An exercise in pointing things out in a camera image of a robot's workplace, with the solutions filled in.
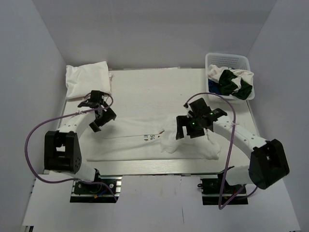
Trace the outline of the white graphic t shirt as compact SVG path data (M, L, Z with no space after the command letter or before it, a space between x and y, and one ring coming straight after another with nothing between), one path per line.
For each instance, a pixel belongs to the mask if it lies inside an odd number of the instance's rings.
M176 117L119 117L101 127L87 129L81 139L87 161L207 159L218 160L220 145L202 136L176 140Z

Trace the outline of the dark green white t shirt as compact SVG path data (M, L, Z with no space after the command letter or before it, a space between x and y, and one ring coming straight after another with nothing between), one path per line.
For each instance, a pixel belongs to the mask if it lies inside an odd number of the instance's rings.
M220 84L222 96L232 96L248 100L253 91L254 73L248 70L232 69L210 65L207 69L208 80Z

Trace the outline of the white plastic laundry basket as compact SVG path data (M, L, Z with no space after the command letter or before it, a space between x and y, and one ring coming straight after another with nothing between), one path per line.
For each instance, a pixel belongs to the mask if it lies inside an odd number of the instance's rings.
M206 87L207 87L208 92L209 92L209 88L208 88L207 69L212 64L218 67L228 67L232 69L242 69L242 70L251 71L250 66L249 66L249 61L245 56L232 55L232 54L220 54L220 53L208 53L205 56ZM222 96L222 97L232 103L242 103L246 101L246 100L239 100L236 97L232 97L232 96ZM254 87L253 87L253 91L247 101L254 99L254 97L255 97L255 93L254 93Z

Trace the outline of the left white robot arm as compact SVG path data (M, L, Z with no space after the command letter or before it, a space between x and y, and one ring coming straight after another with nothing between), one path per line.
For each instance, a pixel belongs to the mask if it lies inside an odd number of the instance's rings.
M116 119L112 104L110 94L92 90L63 126L48 131L44 138L44 168L86 181L85 187L92 193L100 191L102 181L96 177L97 170L82 161L79 139L87 128L99 132L100 127Z

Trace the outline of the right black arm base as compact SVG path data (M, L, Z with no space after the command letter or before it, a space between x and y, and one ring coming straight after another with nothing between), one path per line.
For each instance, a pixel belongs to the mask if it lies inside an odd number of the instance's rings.
M201 191L203 205L218 205L222 178L219 175L202 175L197 188ZM230 199L242 185L229 185L225 181L222 204ZM229 205L247 205L247 192L244 188Z

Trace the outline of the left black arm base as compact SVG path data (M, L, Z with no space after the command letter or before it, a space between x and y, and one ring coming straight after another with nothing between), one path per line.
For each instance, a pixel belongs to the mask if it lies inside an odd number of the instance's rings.
M106 184L115 198L118 199L121 191L121 176L101 177L99 182ZM105 185L89 185L80 181L73 182L71 203L116 203L116 200Z

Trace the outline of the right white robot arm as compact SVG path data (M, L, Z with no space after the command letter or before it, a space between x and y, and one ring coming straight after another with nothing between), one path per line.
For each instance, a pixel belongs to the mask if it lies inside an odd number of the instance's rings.
M176 139L204 136L208 129L232 142L250 160L249 165L229 168L226 176L218 180L218 188L225 193L236 185L254 184L267 189L290 173L282 143L253 135L236 125L228 114L220 109L212 110L203 98L185 104L184 116L177 116Z

